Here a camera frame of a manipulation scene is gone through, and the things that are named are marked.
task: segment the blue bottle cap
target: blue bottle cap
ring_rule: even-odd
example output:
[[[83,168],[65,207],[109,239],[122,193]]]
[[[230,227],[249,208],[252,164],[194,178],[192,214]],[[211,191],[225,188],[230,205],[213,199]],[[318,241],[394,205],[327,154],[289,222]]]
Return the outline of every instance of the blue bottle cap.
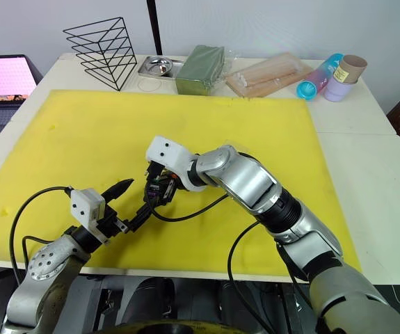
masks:
[[[297,96],[301,99],[310,101],[317,95],[317,87],[311,81],[302,81],[297,86]]]

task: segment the plastic bag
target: plastic bag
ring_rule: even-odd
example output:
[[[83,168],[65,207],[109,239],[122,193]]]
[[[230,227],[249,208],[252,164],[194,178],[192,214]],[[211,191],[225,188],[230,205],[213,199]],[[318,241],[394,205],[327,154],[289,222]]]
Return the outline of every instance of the plastic bag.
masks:
[[[263,97],[305,78],[312,71],[299,58],[284,53],[232,73],[227,77],[227,84],[240,96]]]
[[[197,45],[175,77],[178,94],[211,95],[225,83],[234,58],[224,47]]]

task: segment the black wire rack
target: black wire rack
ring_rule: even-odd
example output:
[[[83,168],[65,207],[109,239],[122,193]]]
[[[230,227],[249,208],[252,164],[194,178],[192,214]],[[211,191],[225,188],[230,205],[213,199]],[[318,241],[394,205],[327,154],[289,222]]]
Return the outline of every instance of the black wire rack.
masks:
[[[85,71],[120,91],[137,62],[122,17],[68,28],[63,31],[82,59]]]

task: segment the cardboard tube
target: cardboard tube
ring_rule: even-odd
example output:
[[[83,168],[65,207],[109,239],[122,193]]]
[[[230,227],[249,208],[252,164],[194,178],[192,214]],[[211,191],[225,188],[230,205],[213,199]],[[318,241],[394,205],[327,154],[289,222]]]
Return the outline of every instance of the cardboard tube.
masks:
[[[344,84],[354,84],[364,72],[367,61],[364,58],[347,54],[339,63],[339,67],[334,72],[334,78]]]

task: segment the white table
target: white table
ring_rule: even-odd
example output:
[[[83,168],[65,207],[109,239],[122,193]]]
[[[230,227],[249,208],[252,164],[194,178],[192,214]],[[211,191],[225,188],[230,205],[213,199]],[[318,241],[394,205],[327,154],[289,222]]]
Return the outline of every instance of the white table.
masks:
[[[145,56],[137,56],[138,66]],[[172,57],[182,60],[184,57]],[[238,70],[261,59],[238,59]],[[320,61],[305,61],[316,67]],[[122,91],[176,94],[171,81],[144,78],[135,69]],[[113,90],[83,71],[74,54],[63,54],[0,134],[0,166],[51,89]],[[296,84],[268,97],[296,98]],[[215,95],[235,96],[227,86]],[[322,96],[308,103],[363,273],[373,284],[400,284],[400,138],[362,79],[340,103]],[[0,261],[0,267],[10,267]],[[121,269],[83,269],[86,273],[226,278],[225,274]],[[277,276],[241,279],[288,281]]]

